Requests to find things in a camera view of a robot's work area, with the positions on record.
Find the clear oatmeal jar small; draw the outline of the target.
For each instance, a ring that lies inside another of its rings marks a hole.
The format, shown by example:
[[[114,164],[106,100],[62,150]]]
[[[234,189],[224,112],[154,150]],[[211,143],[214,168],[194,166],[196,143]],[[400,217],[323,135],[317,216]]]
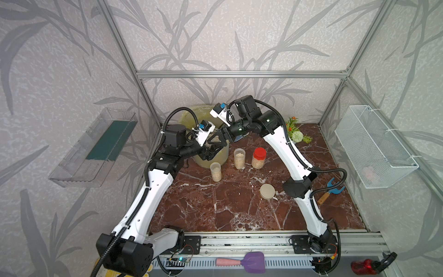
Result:
[[[222,169],[218,162],[213,162],[210,165],[211,175],[214,182],[219,182],[222,179]]]

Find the beige jar lid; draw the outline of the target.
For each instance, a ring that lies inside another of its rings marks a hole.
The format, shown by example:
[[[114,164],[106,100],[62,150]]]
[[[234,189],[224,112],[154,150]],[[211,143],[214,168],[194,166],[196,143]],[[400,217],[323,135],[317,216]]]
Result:
[[[263,184],[260,187],[260,196],[264,200],[271,200],[275,197],[276,190],[271,184]]]

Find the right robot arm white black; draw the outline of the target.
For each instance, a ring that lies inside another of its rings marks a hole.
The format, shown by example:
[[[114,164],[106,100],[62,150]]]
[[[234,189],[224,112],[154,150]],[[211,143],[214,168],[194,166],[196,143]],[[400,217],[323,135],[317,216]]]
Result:
[[[235,106],[240,116],[235,120],[231,114],[231,105]],[[283,116],[269,104],[257,100],[251,95],[232,101],[231,105],[218,103],[210,114],[223,121],[224,126],[216,131],[219,143],[207,142],[215,152],[227,142],[235,142],[253,132],[263,138],[277,153],[290,173],[290,178],[283,184],[287,195],[295,199],[306,222],[309,246],[316,253],[323,253],[333,240],[329,221],[321,215],[315,195],[321,189],[312,189],[312,182],[319,174],[326,171],[312,166],[289,138]]]

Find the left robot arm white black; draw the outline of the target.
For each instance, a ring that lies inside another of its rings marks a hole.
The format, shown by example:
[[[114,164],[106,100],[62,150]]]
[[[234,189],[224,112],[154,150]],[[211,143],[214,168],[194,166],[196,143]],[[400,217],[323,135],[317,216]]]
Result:
[[[148,228],[185,159],[211,152],[205,142],[214,128],[210,122],[198,122],[191,108],[179,107],[170,113],[160,144],[145,166],[144,185],[111,234],[102,234],[96,243],[100,258],[91,276],[104,267],[122,276],[143,277],[153,259],[182,242],[178,229],[169,227],[148,235]]]

